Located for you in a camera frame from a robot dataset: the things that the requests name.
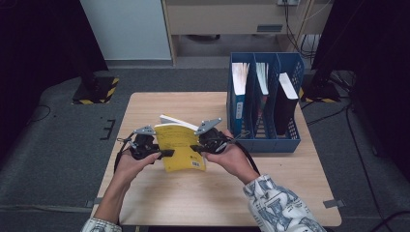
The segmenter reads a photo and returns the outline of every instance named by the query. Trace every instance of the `white wall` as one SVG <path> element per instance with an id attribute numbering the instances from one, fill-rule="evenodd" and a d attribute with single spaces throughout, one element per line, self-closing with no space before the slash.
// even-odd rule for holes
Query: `white wall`
<path id="1" fill-rule="evenodd" d="M 171 60 L 161 0 L 81 0 L 105 60 Z"/>

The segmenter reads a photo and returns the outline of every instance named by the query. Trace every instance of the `wooden table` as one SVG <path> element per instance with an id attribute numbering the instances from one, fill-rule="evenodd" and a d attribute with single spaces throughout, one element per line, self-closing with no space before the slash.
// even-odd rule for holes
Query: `wooden table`
<path id="1" fill-rule="evenodd" d="M 135 93 L 131 96 L 118 137 L 160 123 L 168 114 L 199 125 L 202 120 L 222 118 L 226 129 L 226 93 Z M 337 208 L 326 209 L 323 201 L 333 195 L 299 106 L 295 112 L 301 143 L 292 154 L 252 154 L 261 173 L 296 192 L 323 226 L 341 224 Z M 98 197 L 112 178 L 116 142 Z M 132 182 L 120 215 L 122 224 L 185 226 L 255 226 L 243 193 L 243 184 L 217 164 L 207 162 L 207 171 L 182 170 L 166 173 L 161 160 L 147 166 Z"/>

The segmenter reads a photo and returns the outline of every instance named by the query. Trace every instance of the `yellow object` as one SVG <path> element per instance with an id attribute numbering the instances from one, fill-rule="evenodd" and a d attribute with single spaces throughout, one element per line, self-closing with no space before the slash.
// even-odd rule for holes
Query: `yellow object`
<path id="1" fill-rule="evenodd" d="M 160 149 L 175 151 L 172 157 L 162 158 L 165 171 L 189 168 L 205 171 L 205 159 L 190 147 L 190 145 L 199 145 L 198 136 L 193 134 L 197 126 L 185 122 L 184 124 L 168 123 L 170 117 L 166 117 L 167 123 L 154 126 Z"/>

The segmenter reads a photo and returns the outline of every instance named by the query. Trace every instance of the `printed shirt sleeve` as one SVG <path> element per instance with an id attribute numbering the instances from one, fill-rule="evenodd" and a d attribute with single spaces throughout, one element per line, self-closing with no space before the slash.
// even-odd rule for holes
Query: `printed shirt sleeve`
<path id="1" fill-rule="evenodd" d="M 104 231 L 104 232 L 122 232 L 120 226 L 97 218 L 89 218 L 85 222 L 84 226 L 81 229 L 81 232 L 90 232 L 90 231 Z"/>
<path id="2" fill-rule="evenodd" d="M 326 232 L 293 191 L 262 175 L 244 187 L 249 210 L 262 232 Z"/>

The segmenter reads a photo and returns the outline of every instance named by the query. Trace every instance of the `power strip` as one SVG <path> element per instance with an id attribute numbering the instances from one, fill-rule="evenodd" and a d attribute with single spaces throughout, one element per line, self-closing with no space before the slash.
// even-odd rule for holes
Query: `power strip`
<path id="1" fill-rule="evenodd" d="M 287 2 L 288 6 L 298 6 L 301 0 L 278 0 L 278 5 L 283 6 Z"/>

